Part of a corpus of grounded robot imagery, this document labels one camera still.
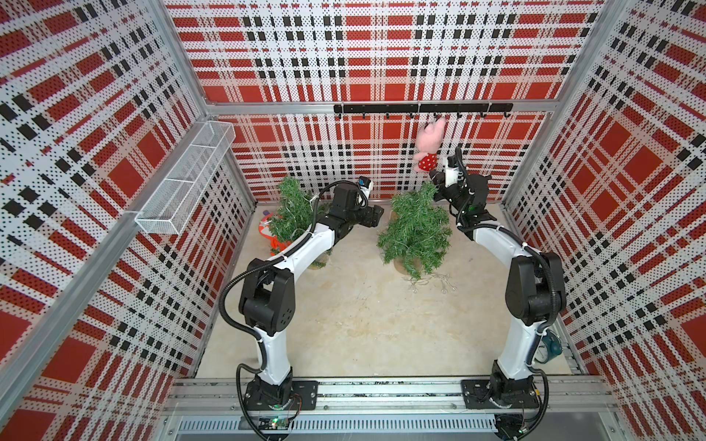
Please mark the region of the clear star string light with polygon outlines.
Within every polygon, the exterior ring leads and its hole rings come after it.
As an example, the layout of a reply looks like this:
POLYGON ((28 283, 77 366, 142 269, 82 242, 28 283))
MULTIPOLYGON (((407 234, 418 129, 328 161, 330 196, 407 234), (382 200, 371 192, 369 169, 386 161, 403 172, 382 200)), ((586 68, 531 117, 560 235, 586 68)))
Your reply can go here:
POLYGON ((270 230, 281 242, 290 242, 306 233, 314 216, 310 193, 302 190, 296 179, 285 179, 279 185, 281 200, 274 213, 270 230))

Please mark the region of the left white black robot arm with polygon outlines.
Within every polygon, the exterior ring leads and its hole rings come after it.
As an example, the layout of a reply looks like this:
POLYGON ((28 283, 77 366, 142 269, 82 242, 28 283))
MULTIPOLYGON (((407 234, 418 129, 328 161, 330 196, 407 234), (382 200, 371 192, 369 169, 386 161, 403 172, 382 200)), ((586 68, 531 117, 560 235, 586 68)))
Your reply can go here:
POLYGON ((295 285, 312 263, 344 239, 356 225, 379 225, 384 209, 369 203, 373 181, 339 180, 311 199, 308 227, 284 251, 267 260, 254 259, 245 272, 229 281, 218 297, 224 322, 255 338, 258 367, 252 373, 244 402, 282 408, 294 398, 293 369, 288 359, 286 330, 296 311, 295 285))

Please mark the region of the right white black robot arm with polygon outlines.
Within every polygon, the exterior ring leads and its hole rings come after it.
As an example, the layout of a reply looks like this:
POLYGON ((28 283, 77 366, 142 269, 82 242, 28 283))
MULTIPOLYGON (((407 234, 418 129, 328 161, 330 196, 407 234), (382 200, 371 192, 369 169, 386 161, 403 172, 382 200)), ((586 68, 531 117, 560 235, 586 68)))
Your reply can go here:
POLYGON ((468 394, 473 404, 511 408, 536 397, 533 379, 541 373, 534 360, 542 338, 566 308, 564 270, 555 253, 542 253, 503 226, 486 209, 490 176, 472 175, 455 149, 444 170, 429 174, 437 187, 434 200, 450 204, 455 225, 480 244, 507 273, 505 304, 511 315, 504 349, 494 361, 485 392, 468 394))

